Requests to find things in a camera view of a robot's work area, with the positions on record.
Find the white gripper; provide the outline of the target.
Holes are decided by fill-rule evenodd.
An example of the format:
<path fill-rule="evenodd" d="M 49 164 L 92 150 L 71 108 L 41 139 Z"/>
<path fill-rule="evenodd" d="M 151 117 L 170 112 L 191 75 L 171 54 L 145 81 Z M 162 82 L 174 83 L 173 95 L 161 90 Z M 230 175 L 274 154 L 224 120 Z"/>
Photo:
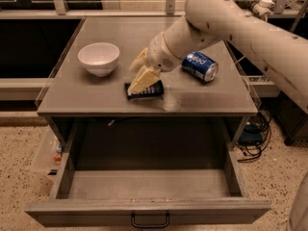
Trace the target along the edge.
<path fill-rule="evenodd" d="M 168 49 L 164 33 L 159 33 L 130 64 L 129 69 L 138 73 L 131 82 L 128 93 L 142 92 L 160 80 L 160 71 L 170 72 L 180 63 L 181 59 L 174 56 Z"/>

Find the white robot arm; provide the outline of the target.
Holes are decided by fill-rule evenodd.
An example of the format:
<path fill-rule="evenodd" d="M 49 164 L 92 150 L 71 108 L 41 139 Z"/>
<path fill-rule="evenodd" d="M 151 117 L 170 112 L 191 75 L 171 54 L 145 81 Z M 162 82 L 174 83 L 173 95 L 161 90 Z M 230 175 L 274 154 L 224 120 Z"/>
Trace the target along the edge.
<path fill-rule="evenodd" d="M 192 51 L 226 40 L 302 110 L 308 108 L 308 40 L 246 14 L 233 0 L 186 0 L 185 14 L 131 63 L 129 91 L 139 93 Z"/>

